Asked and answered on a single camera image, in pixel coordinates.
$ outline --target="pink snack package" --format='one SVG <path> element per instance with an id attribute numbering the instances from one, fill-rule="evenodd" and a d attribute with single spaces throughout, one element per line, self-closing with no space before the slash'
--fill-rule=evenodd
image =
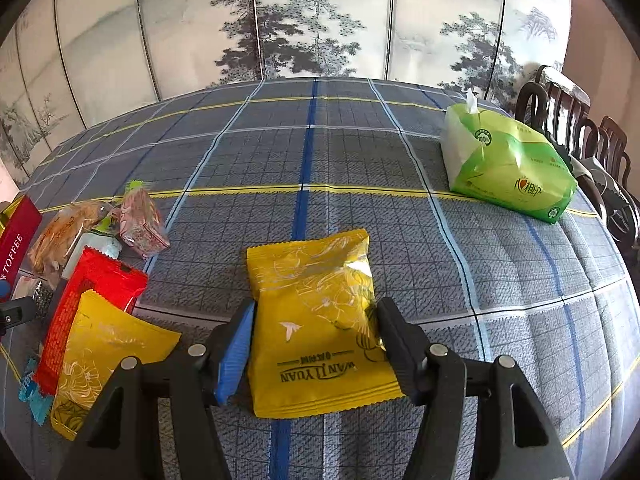
<path id="1" fill-rule="evenodd" d="M 160 214 L 140 180 L 127 184 L 120 209 L 120 238 L 143 258 L 169 246 Z"/>

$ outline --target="silver rivet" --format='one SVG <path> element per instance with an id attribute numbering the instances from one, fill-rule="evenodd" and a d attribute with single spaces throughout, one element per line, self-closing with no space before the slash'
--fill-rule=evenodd
<path id="1" fill-rule="evenodd" d="M 429 347 L 429 352 L 437 357 L 444 357 L 449 353 L 449 349 L 440 343 L 434 343 Z"/>
<path id="2" fill-rule="evenodd" d="M 189 352 L 189 355 L 191 357 L 200 357 L 204 355 L 204 352 L 207 351 L 207 347 L 204 345 L 201 345 L 200 343 L 197 343 L 195 345 L 191 345 L 189 347 L 189 350 L 187 350 L 187 352 Z"/>
<path id="3" fill-rule="evenodd" d="M 498 357 L 498 363 L 505 368 L 513 368 L 516 365 L 516 361 L 510 355 L 501 355 Z"/>
<path id="4" fill-rule="evenodd" d="M 132 370 L 136 367 L 138 361 L 135 357 L 125 357 L 122 361 L 120 361 L 120 366 L 123 370 Z"/>

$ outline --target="green tissue package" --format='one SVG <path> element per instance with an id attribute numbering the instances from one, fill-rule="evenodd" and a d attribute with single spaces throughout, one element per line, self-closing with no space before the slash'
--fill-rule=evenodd
<path id="1" fill-rule="evenodd" d="M 551 143 L 537 131 L 492 110 L 466 104 L 447 108 L 440 137 L 453 192 L 554 224 L 577 182 Z"/>

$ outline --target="tissue package logo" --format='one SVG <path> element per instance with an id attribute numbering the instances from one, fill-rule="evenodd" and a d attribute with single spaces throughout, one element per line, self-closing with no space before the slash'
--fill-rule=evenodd
<path id="1" fill-rule="evenodd" d="M 491 132 L 489 130 L 480 128 L 479 130 L 476 130 L 476 132 L 474 133 L 474 137 L 482 142 L 485 146 L 491 144 Z"/>
<path id="2" fill-rule="evenodd" d="M 536 186 L 526 178 L 519 178 L 516 180 L 515 187 L 519 192 L 525 195 L 536 196 L 537 194 L 542 193 L 542 188 L 540 186 Z"/>

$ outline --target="plaid tablecloth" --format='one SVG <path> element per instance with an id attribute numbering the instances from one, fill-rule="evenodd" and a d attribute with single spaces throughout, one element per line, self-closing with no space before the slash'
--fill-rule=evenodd
<path id="1" fill-rule="evenodd" d="M 154 183 L 171 248 L 122 260 L 150 273 L 135 314 L 183 332 L 184 346 L 249 294 L 247 247 L 366 228 L 376 294 L 464 357 L 514 356 L 578 478 L 599 478 L 640 416 L 636 294 L 580 191 L 553 226 L 449 192 L 438 136 L 457 102 L 455 92 L 352 78 L 206 89 L 68 140 L 24 190 L 46 222 L 72 200 L 120 195 L 132 178 Z M 19 372 L 41 337 L 30 323 L 3 339 Z M 68 443 L 30 421 L 6 360 L 0 386 L 4 436 L 35 478 L 53 478 Z M 475 409 L 469 399 L 459 478 Z M 177 478 L 161 411 L 166 474 Z M 406 399 L 290 422 L 215 410 L 236 479 L 401 478 L 421 416 Z"/>

